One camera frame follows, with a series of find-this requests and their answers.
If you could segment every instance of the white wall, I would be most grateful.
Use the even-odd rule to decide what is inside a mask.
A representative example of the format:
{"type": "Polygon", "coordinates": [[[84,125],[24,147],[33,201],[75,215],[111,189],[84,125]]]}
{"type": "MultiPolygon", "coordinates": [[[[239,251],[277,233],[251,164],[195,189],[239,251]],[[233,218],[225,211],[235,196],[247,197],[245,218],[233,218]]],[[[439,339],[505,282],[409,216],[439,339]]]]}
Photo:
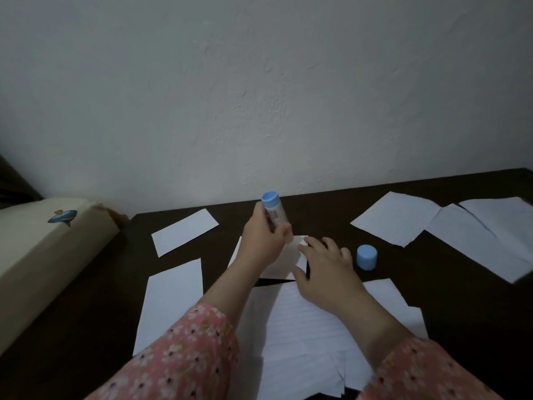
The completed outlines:
{"type": "Polygon", "coordinates": [[[0,153],[129,214],[533,165],[531,0],[0,0],[0,153]]]}

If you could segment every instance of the dark wooden table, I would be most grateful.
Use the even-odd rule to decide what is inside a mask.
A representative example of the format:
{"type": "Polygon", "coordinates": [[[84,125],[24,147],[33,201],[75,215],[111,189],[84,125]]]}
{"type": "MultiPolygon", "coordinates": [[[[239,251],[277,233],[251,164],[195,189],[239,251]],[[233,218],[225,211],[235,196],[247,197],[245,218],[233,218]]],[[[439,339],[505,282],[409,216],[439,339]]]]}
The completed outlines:
{"type": "MultiPolygon", "coordinates": [[[[511,285],[427,232],[400,248],[350,225],[389,191],[441,206],[473,198],[533,201],[533,172],[514,169],[282,198],[294,234],[329,236],[352,252],[360,244],[375,246],[377,268],[357,269],[363,281],[391,278],[410,306],[422,308],[430,338],[459,363],[507,400],[531,398],[533,274],[511,285]]],[[[131,357],[148,277],[201,257],[208,289],[226,269],[253,206],[253,201],[209,206],[220,225],[162,258],[151,233],[198,208],[135,216],[2,355],[0,398],[81,399],[103,384],[131,357]]],[[[346,397],[355,395],[350,391],[346,397]]]]}

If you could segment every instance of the left hand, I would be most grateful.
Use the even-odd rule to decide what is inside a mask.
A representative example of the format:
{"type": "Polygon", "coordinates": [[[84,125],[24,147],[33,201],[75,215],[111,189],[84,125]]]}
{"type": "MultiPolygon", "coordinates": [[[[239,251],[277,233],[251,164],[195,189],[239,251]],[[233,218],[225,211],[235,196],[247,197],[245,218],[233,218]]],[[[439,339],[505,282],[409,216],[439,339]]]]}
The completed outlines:
{"type": "Polygon", "coordinates": [[[285,235],[290,231],[290,224],[284,223],[271,232],[263,202],[257,202],[254,214],[244,226],[235,262],[249,263],[263,271],[278,259],[285,246],[285,235]]]}

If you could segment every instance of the floral pattern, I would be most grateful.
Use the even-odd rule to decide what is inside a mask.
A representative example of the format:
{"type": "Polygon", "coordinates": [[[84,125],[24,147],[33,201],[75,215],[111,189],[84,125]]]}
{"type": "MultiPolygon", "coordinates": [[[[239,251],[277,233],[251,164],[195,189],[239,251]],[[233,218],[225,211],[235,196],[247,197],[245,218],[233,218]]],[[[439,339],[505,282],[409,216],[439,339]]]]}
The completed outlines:
{"type": "Polygon", "coordinates": [[[411,337],[396,347],[358,400],[502,400],[436,342],[411,337]]]}
{"type": "Polygon", "coordinates": [[[238,352],[226,317],[197,304],[87,400],[225,399],[238,352]]]}
{"type": "MultiPolygon", "coordinates": [[[[207,304],[193,306],[87,400],[226,399],[239,352],[233,327],[207,304]]],[[[437,343],[411,337],[377,369],[358,400],[502,400],[437,343]]]]}

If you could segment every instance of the right hand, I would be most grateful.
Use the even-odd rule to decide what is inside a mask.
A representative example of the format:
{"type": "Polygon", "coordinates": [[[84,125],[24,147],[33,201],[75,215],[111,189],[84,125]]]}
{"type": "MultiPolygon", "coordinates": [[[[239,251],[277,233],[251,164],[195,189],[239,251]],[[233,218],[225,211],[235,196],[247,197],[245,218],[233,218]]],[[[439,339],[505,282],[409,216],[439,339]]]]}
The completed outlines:
{"type": "Polygon", "coordinates": [[[309,280],[300,268],[292,269],[303,298],[323,310],[337,314],[343,306],[366,293],[363,283],[353,269],[350,250],[339,249],[328,237],[322,239],[325,245],[314,237],[305,237],[304,240],[309,246],[299,244],[298,248],[309,262],[309,280]]]}

